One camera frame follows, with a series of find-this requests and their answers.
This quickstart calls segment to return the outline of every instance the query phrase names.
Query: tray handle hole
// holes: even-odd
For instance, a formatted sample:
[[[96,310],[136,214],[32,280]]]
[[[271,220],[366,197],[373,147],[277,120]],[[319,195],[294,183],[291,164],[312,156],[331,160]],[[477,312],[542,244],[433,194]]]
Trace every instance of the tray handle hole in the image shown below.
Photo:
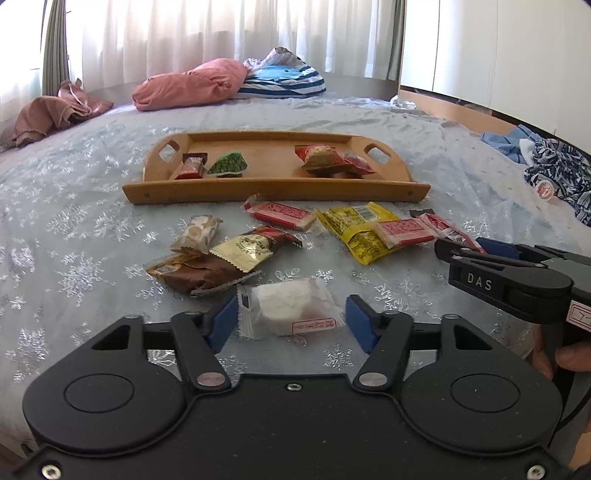
[[[178,152],[181,147],[178,146],[174,140],[170,140],[163,148],[158,152],[160,158],[166,163],[170,163],[173,159],[173,155]]]
[[[390,160],[390,155],[388,155],[384,150],[380,149],[377,145],[371,144],[365,148],[365,153],[372,159],[378,163],[384,164]]]

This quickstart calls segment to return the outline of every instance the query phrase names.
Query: metal pin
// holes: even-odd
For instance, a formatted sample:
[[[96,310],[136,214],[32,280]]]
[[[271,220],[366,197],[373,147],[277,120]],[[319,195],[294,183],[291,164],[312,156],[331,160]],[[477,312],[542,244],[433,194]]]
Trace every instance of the metal pin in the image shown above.
[[[226,381],[226,377],[218,372],[205,372],[197,377],[197,383],[203,387],[219,387]]]
[[[55,465],[44,465],[41,468],[41,474],[48,480],[58,480],[61,478],[61,470]]]
[[[388,377],[379,372],[367,372],[359,376],[359,383],[364,387],[381,387],[388,382]]]
[[[542,480],[546,475],[546,469],[541,465],[534,465],[527,470],[527,480]]]

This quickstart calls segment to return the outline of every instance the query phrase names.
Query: bed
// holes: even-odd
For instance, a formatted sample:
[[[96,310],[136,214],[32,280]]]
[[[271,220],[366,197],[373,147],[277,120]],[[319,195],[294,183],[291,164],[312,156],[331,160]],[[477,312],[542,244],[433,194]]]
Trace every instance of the bed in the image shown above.
[[[212,299],[182,296],[142,265],[167,253],[192,215],[224,223],[220,241],[258,222],[235,203],[134,206],[121,185],[138,180],[163,136],[183,130],[277,129],[366,135],[390,145],[417,181],[433,188],[421,205],[383,204],[401,216],[433,208],[474,237],[544,243],[591,253],[587,227],[572,209],[535,198],[522,167],[453,122],[386,102],[336,98],[232,100],[221,105],[137,112],[115,108],[72,130],[0,154],[0,443],[22,454],[34,441],[21,411],[27,385],[77,345],[121,316],[163,322]],[[338,202],[294,202],[324,209]],[[377,310],[398,309],[421,322],[458,313],[519,355],[529,326],[447,285],[447,265],[432,244],[406,248],[368,267],[323,232],[301,234],[301,250],[280,251],[259,283],[318,277],[337,302],[360,294]],[[174,352],[149,351],[174,370]],[[242,372],[354,375],[366,356],[346,328],[249,340],[234,332],[218,355],[236,381]],[[417,352],[409,371],[432,361]]]

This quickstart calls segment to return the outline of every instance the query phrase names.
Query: finger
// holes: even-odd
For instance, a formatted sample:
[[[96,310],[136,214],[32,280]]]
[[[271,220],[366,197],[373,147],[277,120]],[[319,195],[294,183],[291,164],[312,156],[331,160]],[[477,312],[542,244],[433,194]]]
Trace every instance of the finger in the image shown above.
[[[544,341],[544,334],[542,333],[541,325],[534,325],[534,352],[541,352],[544,350],[546,342]]]
[[[580,342],[556,350],[556,363],[573,372],[591,372],[591,342]]]
[[[552,380],[554,377],[554,370],[552,368],[552,362],[546,353],[542,350],[541,352],[533,353],[531,357],[531,365],[546,378]]]

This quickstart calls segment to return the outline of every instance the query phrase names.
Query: blue and white striped pillow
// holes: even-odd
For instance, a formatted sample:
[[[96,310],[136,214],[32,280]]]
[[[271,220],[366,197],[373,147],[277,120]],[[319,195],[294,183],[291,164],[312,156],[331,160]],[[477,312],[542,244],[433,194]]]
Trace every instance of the blue and white striped pillow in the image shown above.
[[[268,72],[275,73],[278,67],[286,74],[269,79]],[[307,98],[325,91],[324,79],[309,65],[295,68],[271,65],[248,75],[233,98]]]

